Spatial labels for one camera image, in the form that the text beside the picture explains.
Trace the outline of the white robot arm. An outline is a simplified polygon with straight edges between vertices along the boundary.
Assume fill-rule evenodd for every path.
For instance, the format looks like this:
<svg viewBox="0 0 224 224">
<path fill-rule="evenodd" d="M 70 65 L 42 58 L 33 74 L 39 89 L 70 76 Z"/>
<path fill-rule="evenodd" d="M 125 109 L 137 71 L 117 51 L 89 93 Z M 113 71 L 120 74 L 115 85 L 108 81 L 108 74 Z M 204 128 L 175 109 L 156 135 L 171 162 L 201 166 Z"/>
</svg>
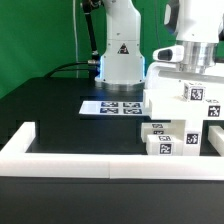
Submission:
<svg viewBox="0 0 224 224">
<path fill-rule="evenodd" d="M 95 83 L 110 89 L 147 85 L 149 71 L 140 52 L 140 13 L 132 0 L 102 2 L 107 43 Z M 215 65 L 215 48 L 224 31 L 224 0 L 169 0 L 164 25 L 176 36 L 176 43 L 155 51 L 154 60 L 178 72 L 202 74 Z"/>
</svg>

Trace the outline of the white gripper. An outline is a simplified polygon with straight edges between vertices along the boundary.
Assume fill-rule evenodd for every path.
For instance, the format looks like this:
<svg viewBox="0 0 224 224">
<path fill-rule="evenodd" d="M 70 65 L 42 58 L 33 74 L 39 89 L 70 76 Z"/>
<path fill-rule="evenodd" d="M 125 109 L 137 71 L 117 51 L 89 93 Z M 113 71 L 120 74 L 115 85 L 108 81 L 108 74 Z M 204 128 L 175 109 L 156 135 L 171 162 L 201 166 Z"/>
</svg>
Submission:
<svg viewBox="0 0 224 224">
<path fill-rule="evenodd" d="M 215 60 L 216 44 L 177 44 L 153 52 L 145 88 L 166 89 L 184 81 L 224 84 L 224 59 Z"/>
</svg>

